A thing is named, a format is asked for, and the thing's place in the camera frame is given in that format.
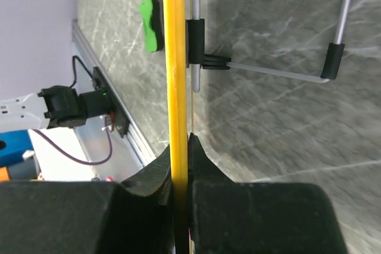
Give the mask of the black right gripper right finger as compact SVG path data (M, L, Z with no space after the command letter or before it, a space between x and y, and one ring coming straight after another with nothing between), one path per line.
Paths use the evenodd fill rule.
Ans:
M188 141L196 253L346 253L333 205L312 183L236 183Z

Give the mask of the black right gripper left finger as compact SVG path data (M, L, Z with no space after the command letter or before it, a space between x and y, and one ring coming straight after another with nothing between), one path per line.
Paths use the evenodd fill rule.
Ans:
M2 253L170 253L170 153L121 183L1 184Z

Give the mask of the yellow framed whiteboard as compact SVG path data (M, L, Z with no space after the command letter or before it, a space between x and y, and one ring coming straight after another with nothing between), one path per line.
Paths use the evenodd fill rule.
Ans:
M185 0L163 1L175 252L189 253Z

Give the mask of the green whiteboard eraser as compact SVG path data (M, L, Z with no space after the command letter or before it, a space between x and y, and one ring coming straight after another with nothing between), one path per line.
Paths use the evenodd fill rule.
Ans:
M164 49L164 16L162 0L143 0L139 6L145 49L149 53Z

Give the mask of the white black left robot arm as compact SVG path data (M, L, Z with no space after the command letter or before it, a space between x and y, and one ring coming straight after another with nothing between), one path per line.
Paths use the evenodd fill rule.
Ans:
M1 132L75 128L87 119L110 114L112 99L104 89L78 94L67 86L53 86L1 101Z

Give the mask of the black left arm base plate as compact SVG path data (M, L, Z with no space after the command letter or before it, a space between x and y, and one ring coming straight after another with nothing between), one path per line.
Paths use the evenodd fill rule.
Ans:
M108 82L99 67L93 68L93 87L95 90L101 90L102 93L108 98L109 110L113 113L111 122L114 129L118 132L120 137L124 137L129 130L130 119L117 97L117 93L111 84Z

